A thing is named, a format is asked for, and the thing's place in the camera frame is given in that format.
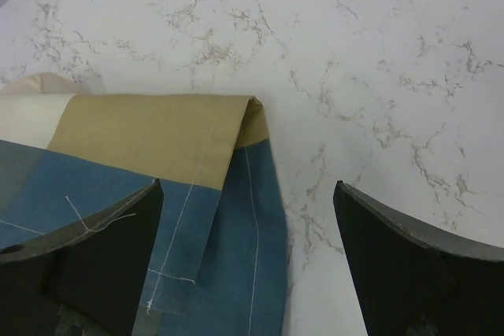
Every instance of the loose thread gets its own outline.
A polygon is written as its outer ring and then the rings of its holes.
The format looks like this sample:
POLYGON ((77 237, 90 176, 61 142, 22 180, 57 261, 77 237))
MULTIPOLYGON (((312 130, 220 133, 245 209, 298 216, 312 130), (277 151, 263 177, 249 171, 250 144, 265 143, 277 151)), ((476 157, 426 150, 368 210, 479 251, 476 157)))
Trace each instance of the loose thread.
POLYGON ((19 224, 9 223, 9 222, 6 222, 6 221, 4 221, 4 220, 0 220, 0 223, 8 224, 8 225, 10 225, 10 226, 14 226, 14 227, 20 228, 21 230, 34 232, 34 233, 39 234, 39 235, 44 235, 44 233, 43 233, 43 232, 40 232, 40 231, 35 231, 35 230, 32 230, 31 228, 27 228, 27 227, 20 226, 19 224))
POLYGON ((186 279, 185 277, 174 277, 172 275, 166 275, 165 273, 161 273, 160 271, 155 271, 154 269, 150 269, 150 268, 148 268, 147 271, 152 271, 153 273, 156 273, 158 275, 163 275, 164 277, 168 277, 169 279, 178 279, 180 281, 189 281, 189 282, 192 282, 196 285, 196 281, 194 281, 193 279, 186 279))
POLYGON ((72 207, 73 211, 76 213, 76 215, 79 217, 79 221, 82 223, 84 229, 86 230, 86 234, 88 232, 99 232, 99 231, 103 231, 105 230, 108 226, 110 226, 111 223, 114 223, 115 221, 117 220, 122 220, 123 218, 127 218, 129 216, 136 216, 136 212, 132 213, 132 214, 127 214, 125 216, 118 216, 115 220, 111 220, 110 222, 108 222, 104 227, 102 228, 89 228, 85 223, 84 223, 84 220, 82 219, 82 216, 80 216, 79 214, 79 210, 77 210, 77 208, 73 205, 73 203, 70 201, 70 198, 68 196, 65 196, 66 198, 66 201, 69 202, 70 206, 72 207))

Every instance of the marble countertop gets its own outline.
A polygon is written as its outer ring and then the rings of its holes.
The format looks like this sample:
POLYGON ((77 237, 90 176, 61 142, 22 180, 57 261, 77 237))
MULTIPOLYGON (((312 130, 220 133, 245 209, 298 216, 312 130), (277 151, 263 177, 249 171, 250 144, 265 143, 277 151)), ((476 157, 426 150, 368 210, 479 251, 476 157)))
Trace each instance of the marble countertop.
POLYGON ((10 0, 0 83, 255 94, 289 220, 284 334, 365 335, 336 180, 504 246, 501 0, 10 0))

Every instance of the black plastic piece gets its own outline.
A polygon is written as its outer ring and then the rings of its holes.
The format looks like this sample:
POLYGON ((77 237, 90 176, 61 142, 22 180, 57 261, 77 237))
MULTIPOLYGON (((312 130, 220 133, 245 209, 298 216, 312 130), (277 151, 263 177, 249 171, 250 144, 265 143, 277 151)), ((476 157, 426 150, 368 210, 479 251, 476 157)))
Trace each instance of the black plastic piece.
POLYGON ((504 249, 338 182, 335 212, 369 336, 502 334, 504 249))
POLYGON ((131 335, 163 197, 156 180, 83 222, 0 251, 1 333, 54 336, 65 305, 131 335))

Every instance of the white stitching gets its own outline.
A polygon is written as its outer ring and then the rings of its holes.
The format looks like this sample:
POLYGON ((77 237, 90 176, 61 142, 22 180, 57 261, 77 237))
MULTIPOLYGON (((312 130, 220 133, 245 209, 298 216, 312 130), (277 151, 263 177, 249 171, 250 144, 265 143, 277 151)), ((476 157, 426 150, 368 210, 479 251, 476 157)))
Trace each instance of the white stitching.
POLYGON ((180 281, 190 281, 196 285, 196 281, 193 279, 186 279, 185 277, 174 277, 172 275, 166 275, 165 273, 161 273, 160 271, 155 271, 154 269, 148 268, 147 271, 152 271, 153 273, 158 273, 159 275, 163 275, 164 277, 168 277, 169 279, 179 279, 180 281))
MULTIPOLYGON (((118 214, 119 212, 123 211, 125 207, 128 207, 128 206, 129 206, 132 202, 136 201, 136 200, 139 198, 139 196, 141 196, 143 193, 145 193, 145 191, 146 191, 146 190, 148 190, 148 189, 149 189, 149 187, 148 187, 148 186, 147 186, 147 187, 145 187, 145 188, 143 188, 142 192, 138 192, 138 193, 137 193, 137 194, 138 194, 138 196, 133 196, 132 198, 129 198, 129 199, 128 199, 128 200, 127 200, 127 201, 126 201, 126 202, 125 202, 125 203, 124 203, 124 204, 123 204, 120 208, 118 208, 116 211, 114 211, 114 212, 113 212, 110 216, 115 216, 115 215, 116 215, 116 214, 118 214)), ((0 220, 0 222, 5 223, 5 224, 9 224, 9 225, 14 226, 14 227, 19 227, 19 228, 22 228, 22 229, 25 229, 25 228, 26 228, 26 227, 19 226, 19 225, 17 225, 17 224, 8 223, 8 222, 6 222, 6 221, 4 221, 4 220, 0 220)), ((108 226, 109 226, 112 222, 108 223, 108 224, 104 227, 104 229, 105 229, 106 227, 108 227, 108 226)), ((35 230, 30 230, 29 228, 26 228, 26 230, 28 230, 28 231, 33 231, 33 232, 35 232, 36 234, 45 235, 45 234, 44 234, 44 233, 42 233, 42 232, 38 232, 38 231, 35 231, 35 230)), ((52 252, 52 251, 54 251, 54 250, 56 250, 56 249, 60 249, 60 248, 63 248, 63 247, 69 246, 69 245, 71 245, 72 243, 74 243, 74 241, 75 241, 75 240, 77 240, 77 239, 79 239, 79 238, 82 238, 84 235, 86 235, 86 234, 87 234, 87 232, 88 232, 88 231, 86 231, 86 232, 85 232, 84 234, 82 234, 82 235, 77 235, 74 239, 69 239, 69 240, 68 240, 68 241, 67 241, 64 245, 62 245, 62 246, 58 246, 57 248, 53 248, 53 249, 48 250, 48 251, 46 251, 46 252, 52 252)))
POLYGON ((205 147, 203 148, 202 157, 200 158, 199 163, 198 163, 198 167, 196 168, 195 177, 192 179, 191 186, 189 187, 189 191, 187 192, 186 199, 184 200, 183 205, 182 205, 182 210, 180 211, 180 214, 179 214, 179 219, 176 221, 176 226, 175 226, 175 230, 173 232, 172 240, 170 241, 170 245, 168 247, 168 250, 166 251, 165 259, 163 260, 163 264, 161 265, 161 269, 159 270, 159 274, 157 275, 157 280, 156 280, 156 284, 154 285, 154 290, 152 290, 152 297, 150 297, 150 300, 147 301, 147 310, 146 310, 147 314, 149 314, 149 310, 152 307, 152 303, 154 302, 154 296, 156 295, 156 290, 158 289, 159 280, 161 279, 161 274, 163 272, 163 269, 165 268, 166 261, 168 260, 168 256, 172 250, 173 240, 175 239, 176 232, 179 229, 180 220, 182 219, 183 211, 186 208, 187 201, 189 200, 189 197, 191 196, 192 187, 195 185, 196 179, 198 178, 199 169, 201 168, 202 163, 203 163, 203 159, 205 158, 205 155, 206 155, 206 149, 208 148, 210 140, 212 140, 213 129, 215 128, 215 123, 217 122, 217 118, 218 118, 220 110, 221 110, 222 100, 223 100, 223 98, 220 98, 219 105, 217 106, 217 111, 215 112, 215 117, 213 118, 213 123, 212 123, 212 127, 210 129, 209 137, 206 140, 205 147))
POLYGON ((21 230, 31 231, 31 232, 35 232, 36 234, 43 235, 43 233, 40 232, 40 231, 35 231, 35 230, 32 230, 31 228, 26 228, 26 227, 20 226, 19 224, 9 223, 9 222, 6 222, 4 220, 0 220, 0 223, 5 223, 5 224, 8 224, 10 226, 14 226, 14 227, 20 228, 21 230))
POLYGON ((86 230, 85 234, 87 234, 88 232, 99 232, 99 231, 103 231, 105 230, 111 223, 114 223, 116 220, 122 220, 123 218, 127 218, 129 216, 136 216, 136 212, 132 213, 132 214, 127 214, 125 216, 118 216, 115 220, 111 220, 110 222, 108 222, 104 227, 102 228, 89 228, 83 221, 82 219, 82 216, 80 216, 79 214, 79 211, 77 210, 77 208, 73 205, 73 203, 70 201, 70 198, 69 196, 65 196, 66 198, 66 201, 69 202, 70 206, 72 206, 72 209, 74 212, 76 212, 76 215, 79 217, 79 220, 80 222, 82 223, 83 227, 84 227, 84 230, 86 230))
POLYGON ((249 314, 249 332, 248 332, 248 336, 250 336, 250 329, 251 329, 251 326, 252 326, 252 311, 254 310, 255 278, 256 278, 256 274, 258 272, 259 223, 258 223, 258 216, 255 213, 255 207, 254 207, 254 196, 253 196, 253 193, 252 193, 252 175, 250 174, 249 154, 246 151, 245 143, 243 143, 243 145, 244 145, 244 148, 245 148, 246 169, 249 172, 250 204, 252 205, 252 213, 254 214, 255 228, 257 230, 256 246, 255 246, 254 280, 252 282, 252 298, 250 299, 250 314, 249 314))

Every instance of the folded fabric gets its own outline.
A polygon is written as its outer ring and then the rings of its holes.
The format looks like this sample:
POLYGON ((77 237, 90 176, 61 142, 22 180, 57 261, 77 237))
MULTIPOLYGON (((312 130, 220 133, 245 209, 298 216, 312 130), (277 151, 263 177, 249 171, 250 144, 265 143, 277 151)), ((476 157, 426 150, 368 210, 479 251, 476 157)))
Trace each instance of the folded fabric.
POLYGON ((287 232, 255 98, 10 94, 0 120, 0 249, 160 179, 133 334, 280 334, 287 232))

